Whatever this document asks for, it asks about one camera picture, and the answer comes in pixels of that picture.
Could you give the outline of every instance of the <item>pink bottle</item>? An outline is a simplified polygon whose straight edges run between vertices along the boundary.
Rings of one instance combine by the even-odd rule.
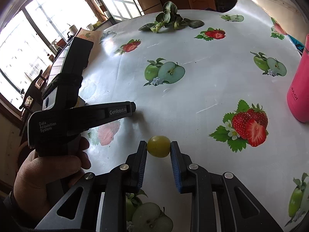
[[[309,121],[309,35],[298,69],[286,95],[294,117],[301,122]]]

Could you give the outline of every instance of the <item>white wall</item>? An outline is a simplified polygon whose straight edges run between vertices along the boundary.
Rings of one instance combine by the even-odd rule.
[[[291,0],[253,0],[292,37],[305,44],[309,25]]]
[[[0,179],[10,185],[15,180],[14,152],[20,145],[20,130],[0,114]]]

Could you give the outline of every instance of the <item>black device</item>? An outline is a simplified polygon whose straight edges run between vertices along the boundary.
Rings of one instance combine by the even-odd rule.
[[[86,173],[36,226],[37,231],[95,231],[101,193],[105,192],[100,232],[126,232],[126,193],[143,184],[147,143],[109,173]],[[209,173],[171,142],[171,163],[180,193],[192,193],[191,232],[216,232],[216,192],[222,232],[283,232],[277,222],[232,173]],[[308,231],[309,213],[293,232]]]
[[[135,112],[135,103],[129,101],[73,108],[92,47],[93,42],[74,37],[53,62],[42,95],[42,111],[33,113],[28,120],[28,144],[39,156],[75,155],[81,132]],[[65,178],[47,184],[52,205],[67,192],[68,181]]]

